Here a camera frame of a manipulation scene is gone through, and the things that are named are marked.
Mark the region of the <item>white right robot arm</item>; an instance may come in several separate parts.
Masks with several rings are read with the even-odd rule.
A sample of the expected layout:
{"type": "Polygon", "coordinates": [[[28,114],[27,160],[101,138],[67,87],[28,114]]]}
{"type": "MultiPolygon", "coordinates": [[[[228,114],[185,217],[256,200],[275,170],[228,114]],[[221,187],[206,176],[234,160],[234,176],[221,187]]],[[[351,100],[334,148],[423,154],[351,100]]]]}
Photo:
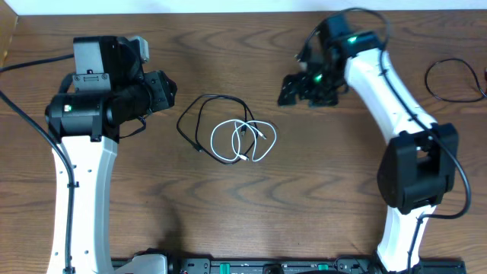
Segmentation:
{"type": "Polygon", "coordinates": [[[387,38],[353,31],[344,12],[324,19],[312,34],[321,54],[315,56],[304,44],[297,57],[302,70],[283,79],[277,103],[283,107],[307,100],[312,107],[331,107],[340,88],[358,94],[387,145],[377,172],[387,218],[369,270],[424,272],[419,245],[425,225],[436,217],[460,172],[457,131],[449,123],[439,124],[409,93],[391,64],[387,38]]]}

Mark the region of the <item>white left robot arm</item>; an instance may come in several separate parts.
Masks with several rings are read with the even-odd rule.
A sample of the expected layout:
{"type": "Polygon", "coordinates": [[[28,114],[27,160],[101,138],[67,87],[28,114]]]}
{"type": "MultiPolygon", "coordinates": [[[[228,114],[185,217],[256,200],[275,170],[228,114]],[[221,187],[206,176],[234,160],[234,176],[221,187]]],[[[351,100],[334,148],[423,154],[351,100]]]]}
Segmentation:
{"type": "Polygon", "coordinates": [[[46,107],[54,141],[56,208],[50,273],[165,273],[167,258],[143,255],[115,267],[110,256],[110,181],[120,127],[171,108],[176,84],[145,72],[141,37],[76,37],[75,71],[46,107]]]}

